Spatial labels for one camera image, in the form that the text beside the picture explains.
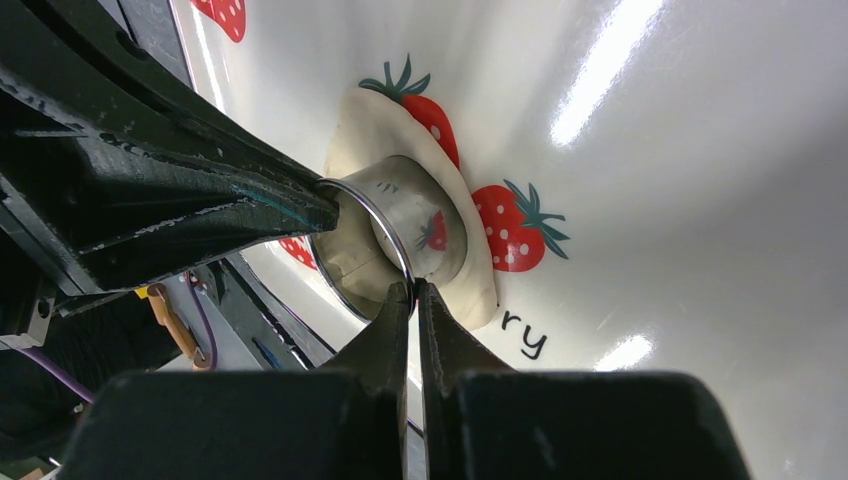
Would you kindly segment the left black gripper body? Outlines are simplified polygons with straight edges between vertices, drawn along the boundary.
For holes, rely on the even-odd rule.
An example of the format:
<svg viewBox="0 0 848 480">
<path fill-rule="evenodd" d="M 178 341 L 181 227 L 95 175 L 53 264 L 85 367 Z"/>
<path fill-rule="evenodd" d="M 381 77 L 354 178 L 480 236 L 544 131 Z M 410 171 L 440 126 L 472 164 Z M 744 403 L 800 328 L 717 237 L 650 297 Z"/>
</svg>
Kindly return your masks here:
<svg viewBox="0 0 848 480">
<path fill-rule="evenodd" d="M 1 5 L 1 224 L 67 296 L 199 261 L 196 92 L 96 1 Z"/>
</svg>

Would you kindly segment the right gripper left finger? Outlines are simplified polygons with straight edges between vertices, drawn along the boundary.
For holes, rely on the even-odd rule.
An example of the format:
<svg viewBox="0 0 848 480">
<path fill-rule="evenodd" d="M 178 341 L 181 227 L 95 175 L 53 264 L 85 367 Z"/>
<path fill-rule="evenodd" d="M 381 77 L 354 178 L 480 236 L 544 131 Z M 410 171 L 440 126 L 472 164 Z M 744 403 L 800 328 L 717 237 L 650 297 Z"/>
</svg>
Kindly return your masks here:
<svg viewBox="0 0 848 480">
<path fill-rule="evenodd" d="M 309 371 L 112 380 L 74 432 L 63 479 L 401 479 L 409 289 Z"/>
</svg>

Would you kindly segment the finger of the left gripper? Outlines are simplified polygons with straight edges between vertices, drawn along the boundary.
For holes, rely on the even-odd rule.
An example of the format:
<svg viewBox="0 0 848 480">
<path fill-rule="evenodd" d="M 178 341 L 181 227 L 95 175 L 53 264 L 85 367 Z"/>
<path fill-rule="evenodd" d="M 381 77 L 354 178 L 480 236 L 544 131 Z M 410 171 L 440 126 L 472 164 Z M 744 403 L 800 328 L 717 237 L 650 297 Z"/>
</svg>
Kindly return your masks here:
<svg viewBox="0 0 848 480">
<path fill-rule="evenodd" d="M 314 172 L 232 121 L 136 44 L 98 1 L 43 1 L 41 13 L 97 70 L 96 90 L 124 95 L 126 137 L 165 160 L 215 171 L 254 190 L 311 193 Z"/>
<path fill-rule="evenodd" d="M 268 192 L 191 167 L 199 174 L 199 261 L 195 266 L 258 243 L 328 231 L 336 225 L 337 206 L 318 193 L 317 182 L 311 193 Z"/>
</svg>

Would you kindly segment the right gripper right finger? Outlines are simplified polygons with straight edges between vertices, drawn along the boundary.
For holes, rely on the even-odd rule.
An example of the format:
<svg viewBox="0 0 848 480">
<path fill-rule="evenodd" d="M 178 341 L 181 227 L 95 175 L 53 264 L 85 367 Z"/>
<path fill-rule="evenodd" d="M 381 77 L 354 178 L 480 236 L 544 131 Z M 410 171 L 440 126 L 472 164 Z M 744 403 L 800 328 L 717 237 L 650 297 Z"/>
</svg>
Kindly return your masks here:
<svg viewBox="0 0 848 480">
<path fill-rule="evenodd" d="M 746 479 L 724 412 L 677 372 L 519 372 L 417 285 L 433 479 Z"/>
</svg>

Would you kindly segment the white dough piece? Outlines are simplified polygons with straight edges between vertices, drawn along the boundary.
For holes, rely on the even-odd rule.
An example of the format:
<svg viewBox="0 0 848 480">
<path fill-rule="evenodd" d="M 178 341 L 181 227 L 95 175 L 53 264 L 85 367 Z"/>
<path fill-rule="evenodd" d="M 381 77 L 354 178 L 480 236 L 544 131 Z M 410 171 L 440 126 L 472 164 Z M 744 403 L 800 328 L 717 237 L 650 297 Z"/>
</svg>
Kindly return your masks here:
<svg viewBox="0 0 848 480">
<path fill-rule="evenodd" d="M 361 88 L 345 93 L 320 185 L 335 230 L 310 246 L 340 301 L 363 319 L 389 284 L 425 279 L 468 330 L 498 308 L 485 228 L 458 168 L 410 113 Z"/>
</svg>

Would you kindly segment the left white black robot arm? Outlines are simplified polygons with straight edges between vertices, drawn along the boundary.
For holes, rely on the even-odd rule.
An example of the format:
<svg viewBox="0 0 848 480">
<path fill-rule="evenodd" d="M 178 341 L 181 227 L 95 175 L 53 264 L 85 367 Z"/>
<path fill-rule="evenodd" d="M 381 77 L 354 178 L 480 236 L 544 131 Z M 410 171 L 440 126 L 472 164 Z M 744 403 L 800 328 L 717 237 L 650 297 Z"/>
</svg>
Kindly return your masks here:
<svg viewBox="0 0 848 480">
<path fill-rule="evenodd" d="M 1 457 L 44 456 L 175 346 L 136 289 L 333 229 L 314 172 L 207 102 L 98 1 L 1 5 Z"/>
</svg>

